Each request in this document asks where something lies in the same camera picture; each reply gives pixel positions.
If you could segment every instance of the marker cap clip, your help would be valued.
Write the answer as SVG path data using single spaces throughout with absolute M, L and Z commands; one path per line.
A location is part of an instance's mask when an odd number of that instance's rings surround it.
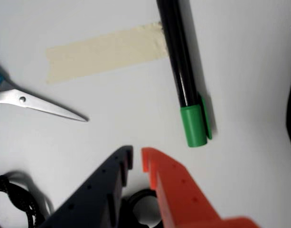
M 201 97 L 197 105 L 182 107 L 181 118 L 189 147 L 198 147 L 212 139 L 212 132 L 208 121 L 207 109 Z

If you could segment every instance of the marker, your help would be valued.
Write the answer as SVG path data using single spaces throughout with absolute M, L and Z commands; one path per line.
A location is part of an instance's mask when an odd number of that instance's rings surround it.
M 197 92 L 178 0 L 157 0 L 189 147 L 202 146 L 212 134 L 204 99 Z

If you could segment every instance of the beige tape strip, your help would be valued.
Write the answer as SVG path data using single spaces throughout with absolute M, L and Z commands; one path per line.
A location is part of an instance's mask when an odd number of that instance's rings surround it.
M 47 49 L 48 83 L 126 67 L 168 55 L 160 23 Z

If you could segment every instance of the black rope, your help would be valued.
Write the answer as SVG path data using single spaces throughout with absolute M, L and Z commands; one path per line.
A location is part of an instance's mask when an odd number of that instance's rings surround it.
M 18 185 L 9 182 L 4 175 L 0 176 L 0 191 L 5 192 L 12 204 L 27 215 L 28 228 L 37 228 L 44 222 L 44 216 L 33 196 Z

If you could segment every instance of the white surface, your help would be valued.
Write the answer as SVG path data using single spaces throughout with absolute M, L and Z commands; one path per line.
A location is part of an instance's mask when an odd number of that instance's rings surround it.
M 188 168 L 222 217 L 291 228 L 291 0 L 194 0 L 191 8 L 216 122 L 213 140 L 196 149 L 185 142 L 167 58 L 45 83 L 46 48 L 155 22 L 154 0 L 0 0 L 0 65 L 18 85 L 90 119 L 0 105 L 0 174 L 29 173 L 57 209 L 124 144 L 135 149 L 124 193 L 148 186 L 140 148 L 152 146 Z M 3 227 L 26 222 L 0 205 Z

